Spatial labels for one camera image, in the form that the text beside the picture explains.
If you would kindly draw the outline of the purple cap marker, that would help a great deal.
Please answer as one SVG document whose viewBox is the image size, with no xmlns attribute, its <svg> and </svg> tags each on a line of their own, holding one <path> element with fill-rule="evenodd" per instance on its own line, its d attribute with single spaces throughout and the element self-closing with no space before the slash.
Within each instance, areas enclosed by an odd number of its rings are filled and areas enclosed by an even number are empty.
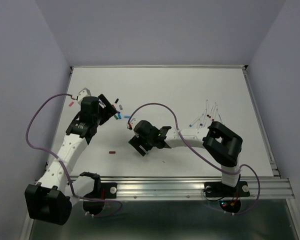
<svg viewBox="0 0 300 240">
<path fill-rule="evenodd" d="M 199 127 L 203 127 L 205 125 L 206 122 L 206 116 L 207 116 L 207 111 L 205 110 L 204 113 L 201 116 L 201 119 L 199 121 Z"/>
</svg>

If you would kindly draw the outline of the grey cap marker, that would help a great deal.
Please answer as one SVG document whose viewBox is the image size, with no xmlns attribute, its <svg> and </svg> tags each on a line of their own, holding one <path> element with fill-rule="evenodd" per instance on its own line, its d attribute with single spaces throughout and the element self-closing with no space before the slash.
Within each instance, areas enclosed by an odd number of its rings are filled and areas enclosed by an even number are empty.
<svg viewBox="0 0 300 240">
<path fill-rule="evenodd" d="M 220 123 L 222 123 L 222 124 L 225 123 L 225 121 L 224 121 L 224 119 L 223 119 L 223 117 L 222 117 L 222 114 L 221 114 L 220 111 L 219 111 L 219 106 L 218 106 L 217 103 L 215 104 L 214 120 L 215 120 L 215 121 L 218 121 L 218 122 L 220 122 Z"/>
</svg>

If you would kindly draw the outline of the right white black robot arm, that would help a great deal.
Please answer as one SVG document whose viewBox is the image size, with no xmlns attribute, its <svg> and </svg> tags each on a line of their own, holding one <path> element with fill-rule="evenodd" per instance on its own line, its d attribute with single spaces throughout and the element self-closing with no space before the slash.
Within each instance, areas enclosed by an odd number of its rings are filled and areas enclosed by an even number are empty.
<svg viewBox="0 0 300 240">
<path fill-rule="evenodd" d="M 220 189 L 225 195 L 238 190 L 240 180 L 239 155 L 243 139 L 221 122 L 214 121 L 207 128 L 177 129 L 163 126 L 160 129 L 146 120 L 132 121 L 127 128 L 134 132 L 128 143 L 142 156 L 153 148 L 175 149 L 188 147 L 205 149 L 220 165 Z"/>
</svg>

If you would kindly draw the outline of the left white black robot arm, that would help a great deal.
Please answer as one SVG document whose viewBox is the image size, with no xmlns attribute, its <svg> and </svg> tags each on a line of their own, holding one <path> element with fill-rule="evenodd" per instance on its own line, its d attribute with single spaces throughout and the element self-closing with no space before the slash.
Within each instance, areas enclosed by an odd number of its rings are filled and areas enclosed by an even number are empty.
<svg viewBox="0 0 300 240">
<path fill-rule="evenodd" d="M 97 133 L 97 128 L 117 113 L 103 94 L 91 96 L 88 89 L 79 92 L 75 100 L 80 110 L 66 129 L 58 153 L 41 148 L 53 156 L 53 161 L 43 176 L 25 189 L 28 215 L 33 220 L 62 226 L 80 200 L 122 205 L 114 194 L 102 187 L 97 173 L 83 172 L 77 180 L 71 180 L 70 173 Z"/>
</svg>

